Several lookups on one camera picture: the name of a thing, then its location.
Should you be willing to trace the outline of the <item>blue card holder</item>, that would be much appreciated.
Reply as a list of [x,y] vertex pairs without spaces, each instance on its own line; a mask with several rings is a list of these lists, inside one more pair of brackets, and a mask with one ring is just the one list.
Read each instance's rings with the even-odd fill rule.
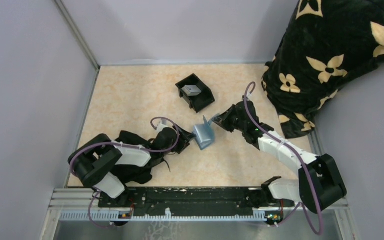
[[201,151],[208,148],[215,142],[216,135],[211,125],[213,123],[213,120],[215,120],[215,118],[219,116],[220,114],[217,113],[210,119],[207,119],[203,115],[203,123],[195,124],[193,126],[192,133],[195,135],[195,141]]

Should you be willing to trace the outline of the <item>black card tray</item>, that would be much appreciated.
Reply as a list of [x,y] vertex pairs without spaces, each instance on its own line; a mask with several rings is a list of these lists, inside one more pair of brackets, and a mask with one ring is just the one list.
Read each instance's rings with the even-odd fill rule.
[[212,90],[194,73],[177,82],[175,86],[178,89],[179,97],[183,98],[189,108],[196,113],[216,101]]

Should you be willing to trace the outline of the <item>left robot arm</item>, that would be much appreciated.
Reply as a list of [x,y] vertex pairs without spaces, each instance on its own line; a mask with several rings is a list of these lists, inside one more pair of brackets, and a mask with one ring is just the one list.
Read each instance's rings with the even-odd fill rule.
[[149,140],[124,130],[115,140],[101,133],[72,153],[67,162],[84,187],[101,191],[116,206],[124,207],[130,200],[127,183],[148,183],[154,167],[164,163],[167,155],[183,152],[195,138],[181,127],[164,127]]

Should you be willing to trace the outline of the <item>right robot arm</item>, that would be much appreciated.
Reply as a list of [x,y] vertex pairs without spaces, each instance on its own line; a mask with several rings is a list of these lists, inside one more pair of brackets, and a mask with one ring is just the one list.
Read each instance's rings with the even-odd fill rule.
[[305,151],[280,136],[273,127],[259,121],[252,101],[232,105],[216,115],[212,122],[227,132],[241,132],[248,144],[275,157],[296,174],[296,179],[274,176],[261,185],[261,199],[267,206],[289,200],[302,203],[316,214],[347,195],[346,185],[332,156]]

